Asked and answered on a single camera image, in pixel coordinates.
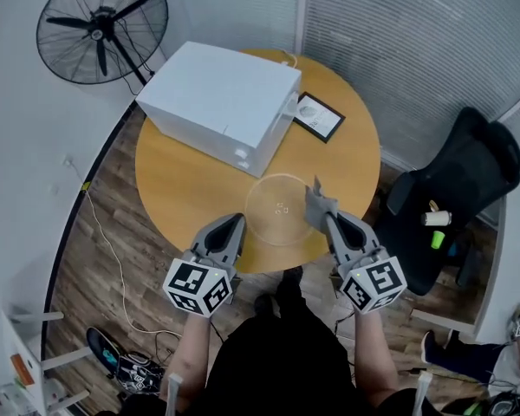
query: black shirt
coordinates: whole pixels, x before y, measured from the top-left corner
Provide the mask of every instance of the black shirt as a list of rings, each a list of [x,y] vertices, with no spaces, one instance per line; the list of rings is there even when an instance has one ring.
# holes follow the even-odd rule
[[[289,324],[274,316],[255,317],[243,323],[220,348],[206,389],[185,416],[410,416],[415,394],[413,389],[402,390],[373,409],[354,387],[347,351],[329,328],[313,322]],[[165,412],[163,400],[134,395],[120,415],[163,416]],[[426,401],[423,414],[439,413]]]

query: chair armrest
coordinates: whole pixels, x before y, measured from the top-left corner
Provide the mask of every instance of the chair armrest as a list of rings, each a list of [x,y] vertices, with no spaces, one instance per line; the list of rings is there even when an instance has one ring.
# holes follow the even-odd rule
[[[409,172],[403,172],[394,183],[387,196],[387,209],[396,216],[405,204],[415,182],[415,178]]]

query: white cardboard box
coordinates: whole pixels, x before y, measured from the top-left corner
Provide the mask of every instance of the white cardboard box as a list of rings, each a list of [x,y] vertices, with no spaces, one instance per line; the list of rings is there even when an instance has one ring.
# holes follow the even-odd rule
[[[137,102],[165,135],[261,177],[296,111],[301,71],[185,43]]]

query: wooden plank floor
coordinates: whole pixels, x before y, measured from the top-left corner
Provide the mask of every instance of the wooden plank floor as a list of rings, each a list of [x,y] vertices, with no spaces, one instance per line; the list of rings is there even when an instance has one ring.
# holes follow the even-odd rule
[[[140,202],[135,184],[134,155],[143,120],[144,114],[137,108],[104,159],[90,195],[104,232],[123,264],[127,313],[133,325],[149,331],[167,328],[181,333],[185,313],[175,309],[161,290],[167,268],[180,251],[156,230]],[[397,175],[395,170],[382,166],[379,188],[386,190]],[[378,213],[375,199],[365,219],[372,223]],[[387,341],[399,370],[423,367],[419,343],[431,326],[409,317],[413,306],[428,311],[438,309],[441,314],[466,322],[474,321],[491,268],[496,232],[478,221],[472,224],[472,229],[484,258],[479,279],[470,288],[459,290],[454,284],[454,271],[445,270],[431,294],[420,298],[406,292],[382,311]],[[328,280],[332,260],[326,255],[304,268],[303,295],[311,309],[333,328],[335,320],[350,313],[351,305],[346,298],[335,298]],[[281,273],[242,275],[244,281],[233,304],[224,304],[213,317],[219,332],[227,336],[250,317],[254,299],[263,292],[275,292],[280,277]],[[85,199],[69,235],[55,285],[52,310],[62,311],[65,318],[49,325],[48,356],[65,353],[86,343],[85,332],[89,326],[105,329],[127,350],[136,349],[155,356],[154,336],[137,332],[128,325],[123,312],[122,292],[118,264],[102,239],[90,204]],[[435,329],[438,337],[445,339],[445,332]],[[338,336],[354,361],[354,319],[340,325]],[[158,345],[158,356],[163,360],[168,354],[166,350],[177,347],[177,340],[162,334],[158,336]],[[211,364],[219,346],[220,341],[212,332]],[[434,367],[432,371],[451,375]],[[90,397],[82,404],[91,414],[119,408],[116,394],[120,388],[107,379],[105,370],[96,359],[88,357],[72,366],[58,368],[55,376],[73,393],[83,388],[90,391]],[[400,378],[402,386],[415,387],[416,376],[401,373]],[[438,406],[459,396],[476,393],[482,393],[482,388],[441,377],[435,377],[430,387],[430,398]]]

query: picture frame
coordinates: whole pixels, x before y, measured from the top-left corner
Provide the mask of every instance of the picture frame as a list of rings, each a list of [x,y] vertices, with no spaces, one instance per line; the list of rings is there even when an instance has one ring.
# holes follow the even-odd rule
[[[344,115],[307,91],[299,97],[296,115],[293,119],[294,122],[310,131],[324,143],[328,143],[344,120]]]

